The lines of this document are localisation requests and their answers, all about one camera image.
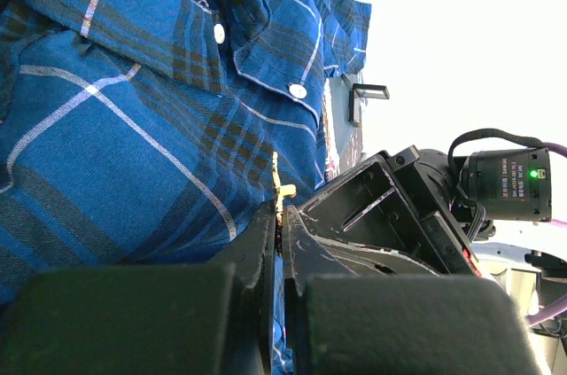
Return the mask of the blue plaid shirt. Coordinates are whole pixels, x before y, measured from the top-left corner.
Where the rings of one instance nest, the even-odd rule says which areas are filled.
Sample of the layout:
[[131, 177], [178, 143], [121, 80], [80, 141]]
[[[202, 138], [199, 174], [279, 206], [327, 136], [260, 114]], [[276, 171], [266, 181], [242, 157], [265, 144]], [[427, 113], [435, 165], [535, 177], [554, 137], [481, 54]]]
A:
[[331, 178], [359, 0], [1, 0], [1, 302], [42, 271], [200, 262]]

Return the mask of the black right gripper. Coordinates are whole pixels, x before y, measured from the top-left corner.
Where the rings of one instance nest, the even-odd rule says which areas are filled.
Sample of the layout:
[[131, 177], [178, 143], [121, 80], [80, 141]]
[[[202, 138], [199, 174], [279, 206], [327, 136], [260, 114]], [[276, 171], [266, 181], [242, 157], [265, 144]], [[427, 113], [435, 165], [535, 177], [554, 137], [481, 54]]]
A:
[[478, 277], [455, 202], [443, 152], [381, 151], [295, 208], [294, 275]]

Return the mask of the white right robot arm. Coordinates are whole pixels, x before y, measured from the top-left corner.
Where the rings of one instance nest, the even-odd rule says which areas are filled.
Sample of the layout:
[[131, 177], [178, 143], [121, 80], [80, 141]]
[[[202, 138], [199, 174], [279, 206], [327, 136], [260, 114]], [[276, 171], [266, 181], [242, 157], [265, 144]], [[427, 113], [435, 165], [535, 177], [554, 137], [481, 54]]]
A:
[[286, 318], [298, 374], [538, 374], [530, 327], [472, 246], [497, 221], [552, 219], [551, 153], [498, 129], [510, 150], [379, 152], [284, 215]]

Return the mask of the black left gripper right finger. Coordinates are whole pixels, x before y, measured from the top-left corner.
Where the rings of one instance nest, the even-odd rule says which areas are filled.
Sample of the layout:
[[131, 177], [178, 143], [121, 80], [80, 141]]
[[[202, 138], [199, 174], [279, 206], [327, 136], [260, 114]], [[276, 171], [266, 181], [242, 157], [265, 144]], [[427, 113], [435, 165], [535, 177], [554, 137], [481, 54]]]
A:
[[358, 276], [283, 214], [288, 343], [298, 374], [537, 374], [514, 302], [476, 276]]

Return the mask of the gold flower brooch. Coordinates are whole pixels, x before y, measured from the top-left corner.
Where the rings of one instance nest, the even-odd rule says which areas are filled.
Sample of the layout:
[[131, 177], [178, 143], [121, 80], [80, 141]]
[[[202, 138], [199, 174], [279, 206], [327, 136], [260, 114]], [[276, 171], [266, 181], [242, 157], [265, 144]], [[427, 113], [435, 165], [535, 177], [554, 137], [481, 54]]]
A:
[[275, 212], [276, 212], [276, 253], [279, 257], [283, 256], [283, 213], [284, 213], [284, 200], [286, 198], [295, 198], [297, 195], [297, 188], [295, 184], [282, 184], [278, 171], [278, 153], [272, 153], [272, 179], [275, 189]]

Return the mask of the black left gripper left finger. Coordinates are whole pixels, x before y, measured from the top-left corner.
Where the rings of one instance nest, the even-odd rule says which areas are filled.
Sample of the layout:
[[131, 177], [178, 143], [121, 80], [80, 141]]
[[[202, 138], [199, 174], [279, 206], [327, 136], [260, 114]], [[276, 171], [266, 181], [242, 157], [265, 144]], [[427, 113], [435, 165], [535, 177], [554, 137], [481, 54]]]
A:
[[276, 211], [199, 264], [57, 270], [1, 326], [4, 374], [268, 374]]

